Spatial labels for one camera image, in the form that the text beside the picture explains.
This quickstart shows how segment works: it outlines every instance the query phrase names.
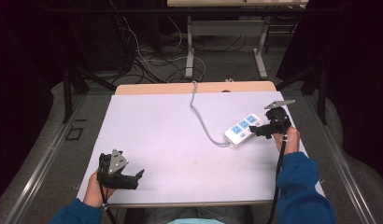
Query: person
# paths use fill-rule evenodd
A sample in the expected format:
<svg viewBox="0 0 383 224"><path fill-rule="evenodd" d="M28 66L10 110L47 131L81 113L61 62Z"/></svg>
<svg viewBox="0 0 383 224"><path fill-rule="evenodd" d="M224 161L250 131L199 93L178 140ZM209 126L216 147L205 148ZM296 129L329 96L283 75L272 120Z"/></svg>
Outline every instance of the person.
<svg viewBox="0 0 383 224"><path fill-rule="evenodd" d="M277 149L281 149L283 134L273 134ZM319 180L316 163L299 151L300 133L294 127L287 130L287 144L282 169L277 176L280 194L277 202L277 222L280 224L335 223L330 202L320 195L315 185ZM106 189L107 197L114 189ZM51 223L100 223L103 209L96 172L92 174L83 203L75 199L62 209ZM145 223L218 224L243 223L241 206L157 208L147 209Z"/></svg>

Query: blue sleeve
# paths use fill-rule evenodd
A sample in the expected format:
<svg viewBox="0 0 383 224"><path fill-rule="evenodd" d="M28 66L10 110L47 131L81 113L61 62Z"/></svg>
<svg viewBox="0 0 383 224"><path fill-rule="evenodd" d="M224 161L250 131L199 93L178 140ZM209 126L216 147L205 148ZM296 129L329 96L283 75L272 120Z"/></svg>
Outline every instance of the blue sleeve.
<svg viewBox="0 0 383 224"><path fill-rule="evenodd" d="M335 223L334 210L329 201L320 195L315 185L319 180L316 163L303 152L284 157L277 178L278 223Z"/></svg>
<svg viewBox="0 0 383 224"><path fill-rule="evenodd" d="M67 207L60 210L51 224L73 224L73 223L91 223L99 224L102 218L102 209L88 206L81 202L79 199L75 199Z"/></svg>

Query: hand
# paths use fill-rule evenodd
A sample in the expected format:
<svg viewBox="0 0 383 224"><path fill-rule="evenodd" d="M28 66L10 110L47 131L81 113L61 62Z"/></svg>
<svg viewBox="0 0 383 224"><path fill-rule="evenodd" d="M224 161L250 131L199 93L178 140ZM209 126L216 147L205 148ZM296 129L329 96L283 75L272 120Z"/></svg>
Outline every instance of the hand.
<svg viewBox="0 0 383 224"><path fill-rule="evenodd" d="M285 146L284 155L290 154L292 152L298 152L300 147L300 133L297 129L290 126L287 130L288 142ZM284 134L282 133L273 133L273 137L276 139L276 145L278 151L281 150L282 138Z"/></svg>
<svg viewBox="0 0 383 224"><path fill-rule="evenodd" d="M83 202L89 206L100 208L104 201L102 200L101 191L99 189L99 182L96 179L97 171L95 171L89 179L89 185L87 186L86 195L84 196ZM115 189L107 189L103 187L104 194L107 193L107 198L112 196Z"/></svg>

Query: power strip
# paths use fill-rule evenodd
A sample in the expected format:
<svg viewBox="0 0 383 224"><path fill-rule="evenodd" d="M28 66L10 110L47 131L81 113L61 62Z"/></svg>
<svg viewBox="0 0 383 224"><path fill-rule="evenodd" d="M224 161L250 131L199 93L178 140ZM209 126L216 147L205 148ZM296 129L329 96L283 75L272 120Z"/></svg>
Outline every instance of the power strip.
<svg viewBox="0 0 383 224"><path fill-rule="evenodd" d="M238 147L253 135L249 129L249 126L259 127L262 125L264 125L264 121L262 119L255 114L249 114L228 129L224 135L227 140L229 140L230 147Z"/></svg>

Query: blue outlet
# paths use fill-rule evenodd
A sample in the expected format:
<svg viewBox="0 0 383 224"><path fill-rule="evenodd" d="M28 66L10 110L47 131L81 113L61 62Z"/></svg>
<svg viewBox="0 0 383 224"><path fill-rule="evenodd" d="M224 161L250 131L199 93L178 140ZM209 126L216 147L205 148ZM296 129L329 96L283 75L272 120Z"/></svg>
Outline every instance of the blue outlet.
<svg viewBox="0 0 383 224"><path fill-rule="evenodd" d="M249 121L249 123L253 123L253 122L256 121L256 118L253 117L252 115L249 115L249 116L247 117L247 121Z"/></svg>
<svg viewBox="0 0 383 224"><path fill-rule="evenodd" d="M238 123L243 129L246 129L249 127L249 124L243 119L241 122Z"/></svg>
<svg viewBox="0 0 383 224"><path fill-rule="evenodd" d="M242 132L241 128L240 128L238 125L234 126L234 127L232 128L232 131L233 131L235 134L239 134L239 133Z"/></svg>

